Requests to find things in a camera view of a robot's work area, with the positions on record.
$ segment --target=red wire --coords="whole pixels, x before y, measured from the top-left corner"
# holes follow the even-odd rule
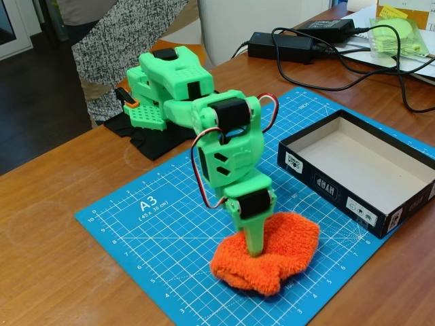
[[[202,131],[198,136],[196,136],[195,140],[192,143],[192,147],[190,148],[190,159],[192,161],[192,167],[193,167],[193,172],[195,174],[196,177],[196,182],[198,183],[198,187],[199,187],[199,191],[201,193],[201,196],[203,197],[203,201],[205,203],[205,206],[207,206],[209,209],[216,209],[219,205],[223,204],[225,201],[227,201],[227,198],[220,198],[219,201],[217,202],[216,205],[212,206],[207,198],[207,194],[205,193],[205,189],[204,189],[204,184],[203,181],[201,180],[201,176],[199,174],[198,171],[198,167],[196,166],[195,163],[195,158],[194,158],[194,154],[193,154],[193,148],[195,147],[195,145],[199,142],[199,140],[205,136],[206,134],[208,134],[209,132],[213,132],[213,131],[219,131],[223,133],[223,130],[219,127],[212,127],[212,128],[208,128],[204,131]]]
[[[275,120],[277,119],[278,116],[278,110],[279,110],[279,101],[278,98],[272,94],[272,93],[263,93],[257,96],[258,100],[261,101],[262,98],[267,97],[269,99],[271,99],[274,102],[274,108],[273,108],[273,114],[272,114],[272,118],[271,121],[269,122],[269,124],[267,125],[267,127],[265,129],[263,129],[263,133],[265,133],[266,131],[268,131],[269,129],[272,128],[273,124],[275,123]]]

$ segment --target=wooden table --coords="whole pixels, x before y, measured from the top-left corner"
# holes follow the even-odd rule
[[[345,14],[340,5],[316,18]],[[339,86],[355,79],[336,59],[283,67],[294,79],[311,84]],[[280,77],[275,61],[246,55],[212,73],[220,91],[281,95],[293,88]],[[410,79],[406,85],[412,106],[435,105],[434,87]],[[343,92],[319,93],[434,146],[435,112],[409,113],[394,77],[374,76]],[[0,325],[172,325],[73,214],[189,145],[150,162],[128,139],[98,127],[0,177]],[[434,224],[432,201],[310,325],[433,325]]]

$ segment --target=blue cutting mat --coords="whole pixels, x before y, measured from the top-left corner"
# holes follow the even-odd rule
[[[281,139],[343,107],[303,88],[283,95],[280,103],[258,168],[273,179],[275,210],[304,215],[320,224],[321,234],[308,269],[292,277],[279,294],[237,291],[211,275],[209,262],[218,243],[233,233],[232,221],[222,209],[205,208],[188,153],[76,215],[177,325],[304,325],[386,241],[369,234],[276,162]],[[266,124],[271,106],[263,110]],[[364,119],[435,157],[434,148]]]

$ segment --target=robotic arm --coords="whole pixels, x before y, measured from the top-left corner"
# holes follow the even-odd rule
[[[271,94],[245,97],[229,90],[214,93],[211,74],[201,67],[186,47],[142,54],[140,65],[127,71],[131,97],[125,96],[124,112],[135,127],[165,130],[166,123],[193,128],[198,135],[191,158],[204,203],[211,209],[223,204],[237,231],[244,231],[251,256],[263,250],[264,221],[273,214],[276,195],[272,180],[254,166],[263,152],[260,126],[262,97],[275,102]],[[193,147],[204,179],[221,198],[212,206],[194,161]]]

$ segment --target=black power adapter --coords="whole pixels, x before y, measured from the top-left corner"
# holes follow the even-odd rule
[[[328,43],[342,43],[358,33],[352,19],[310,20],[297,30]]]
[[[279,59],[310,63],[313,57],[314,41],[310,37],[276,34]],[[276,59],[277,51],[270,33],[255,32],[247,44],[247,54],[254,58]]]

